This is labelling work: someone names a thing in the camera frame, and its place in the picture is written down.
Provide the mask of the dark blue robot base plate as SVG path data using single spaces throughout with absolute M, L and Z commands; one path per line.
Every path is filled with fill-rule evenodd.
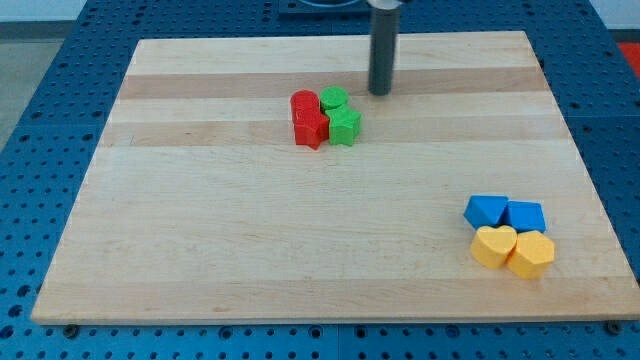
M 368 14 L 365 0 L 277 0 L 278 17 L 282 19 L 341 17 Z

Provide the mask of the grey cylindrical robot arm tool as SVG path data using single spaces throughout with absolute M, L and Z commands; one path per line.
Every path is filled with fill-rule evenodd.
M 375 96 L 385 96 L 391 92 L 402 4 L 399 0 L 369 1 L 371 29 L 368 90 Z

